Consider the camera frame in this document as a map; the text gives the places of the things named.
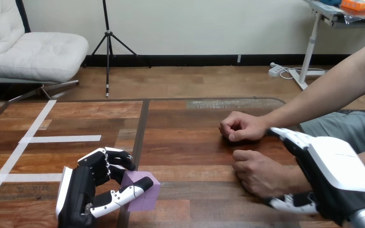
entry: robotic hand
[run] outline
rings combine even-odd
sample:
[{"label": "robotic hand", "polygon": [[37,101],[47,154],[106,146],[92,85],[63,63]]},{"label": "robotic hand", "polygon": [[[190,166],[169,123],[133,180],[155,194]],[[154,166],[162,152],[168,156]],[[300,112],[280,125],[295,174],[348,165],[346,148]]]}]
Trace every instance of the robotic hand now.
[{"label": "robotic hand", "polygon": [[365,228],[365,166],[347,142],[280,128],[268,134],[279,137],[296,156],[314,191],[315,199],[307,193],[309,207],[340,226]]},{"label": "robotic hand", "polygon": [[96,219],[134,200],[151,186],[144,177],[131,186],[96,194],[96,186],[114,179],[121,184],[126,170],[135,170],[132,156],[115,148],[105,147],[78,160],[75,169],[64,167],[59,186],[56,216],[58,228],[92,228]]}]

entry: wooden table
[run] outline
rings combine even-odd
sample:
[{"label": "wooden table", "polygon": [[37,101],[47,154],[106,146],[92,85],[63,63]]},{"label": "wooden table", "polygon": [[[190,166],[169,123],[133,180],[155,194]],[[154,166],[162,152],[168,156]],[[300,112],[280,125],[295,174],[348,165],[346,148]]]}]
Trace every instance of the wooden table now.
[{"label": "wooden table", "polygon": [[[63,167],[76,167],[80,157],[104,146],[130,152],[138,170],[150,171],[162,186],[155,210],[121,208],[101,217],[97,228],[335,227],[320,216],[268,208],[235,178],[235,149],[257,150],[284,165],[296,162],[277,138],[230,144],[219,122],[231,111],[264,115],[282,105],[252,98],[24,102],[4,111],[1,106],[0,227],[56,227]],[[97,194],[118,188],[109,181]]]}]

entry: chair leg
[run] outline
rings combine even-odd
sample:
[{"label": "chair leg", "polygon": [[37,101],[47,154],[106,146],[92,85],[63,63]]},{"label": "chair leg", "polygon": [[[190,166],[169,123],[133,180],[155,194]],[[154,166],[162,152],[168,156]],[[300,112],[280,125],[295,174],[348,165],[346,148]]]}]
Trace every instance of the chair leg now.
[{"label": "chair leg", "polygon": [[60,83],[60,84],[54,84],[54,85],[49,85],[49,86],[44,86],[42,85],[40,88],[38,89],[34,89],[26,94],[20,95],[18,97],[15,97],[11,100],[9,100],[9,102],[14,102],[14,101],[19,101],[19,100],[23,100],[26,99],[28,97],[34,96],[34,95],[42,95],[44,96],[47,100],[52,100],[52,98],[48,95],[48,91],[53,90],[53,89],[58,89],[58,88],[62,88],[68,85],[77,85],[79,84],[79,80],[73,80],[73,81],[68,81],[68,82],[64,82],[64,83]]},{"label": "chair leg", "polygon": [[44,85],[42,85],[42,87],[40,87],[39,92],[41,95],[43,95],[47,100],[52,100],[51,97],[47,94],[47,92],[45,91],[45,87]]},{"label": "chair leg", "polygon": [[34,89],[26,94],[23,94],[23,95],[20,95],[18,97],[15,97],[11,100],[9,100],[9,102],[14,102],[14,101],[19,101],[19,100],[23,100],[23,99],[26,99],[26,98],[29,98],[31,96],[34,96],[34,95],[37,95],[38,94],[38,89]]},{"label": "chair leg", "polygon": [[48,92],[53,89],[58,89],[58,88],[62,88],[62,87],[68,86],[68,85],[78,85],[78,84],[79,84],[79,80],[73,80],[73,81],[68,81],[68,82],[64,82],[64,83],[60,83],[60,84],[45,86],[44,90],[46,92]]}]

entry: white wall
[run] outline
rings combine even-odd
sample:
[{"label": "white wall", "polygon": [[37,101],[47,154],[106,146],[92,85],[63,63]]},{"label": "white wall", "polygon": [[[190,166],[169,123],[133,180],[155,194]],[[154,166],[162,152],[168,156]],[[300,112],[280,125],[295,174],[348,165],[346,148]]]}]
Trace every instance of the white wall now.
[{"label": "white wall", "polygon": [[[89,53],[104,35],[101,0],[23,1],[32,31],[80,34]],[[107,9],[110,29],[140,55],[304,54],[314,21],[302,0],[107,0]],[[365,45],[365,29],[319,31],[316,54]]]}]

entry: purple cube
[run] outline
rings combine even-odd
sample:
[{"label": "purple cube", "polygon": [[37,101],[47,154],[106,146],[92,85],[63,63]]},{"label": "purple cube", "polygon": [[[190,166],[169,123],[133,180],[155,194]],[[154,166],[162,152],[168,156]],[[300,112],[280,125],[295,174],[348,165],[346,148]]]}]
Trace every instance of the purple cube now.
[{"label": "purple cube", "polygon": [[150,173],[141,171],[125,171],[121,187],[132,185],[134,182],[149,177],[153,181],[153,186],[142,195],[126,205],[127,211],[153,210],[160,192],[160,182]]}]

